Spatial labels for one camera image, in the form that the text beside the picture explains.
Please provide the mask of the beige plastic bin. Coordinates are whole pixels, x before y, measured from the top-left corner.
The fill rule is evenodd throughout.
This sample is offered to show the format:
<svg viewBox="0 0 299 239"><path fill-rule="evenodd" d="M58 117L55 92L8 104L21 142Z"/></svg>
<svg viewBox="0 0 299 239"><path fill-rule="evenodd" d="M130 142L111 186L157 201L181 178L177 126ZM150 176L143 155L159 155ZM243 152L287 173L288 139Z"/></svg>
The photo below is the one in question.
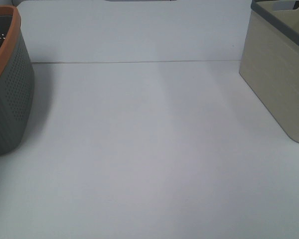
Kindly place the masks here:
<svg viewBox="0 0 299 239"><path fill-rule="evenodd" d="M239 73L299 143L299 0L254 0Z"/></svg>

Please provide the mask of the grey perforated basket orange rim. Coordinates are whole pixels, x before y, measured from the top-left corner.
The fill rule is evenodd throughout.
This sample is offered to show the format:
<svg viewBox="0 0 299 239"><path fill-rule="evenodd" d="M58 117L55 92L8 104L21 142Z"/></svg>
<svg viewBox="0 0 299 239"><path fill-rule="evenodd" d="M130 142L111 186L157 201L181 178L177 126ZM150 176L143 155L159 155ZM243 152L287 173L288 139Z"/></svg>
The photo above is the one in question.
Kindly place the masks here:
<svg viewBox="0 0 299 239"><path fill-rule="evenodd" d="M12 5L0 5L0 155L17 148L33 102L35 75Z"/></svg>

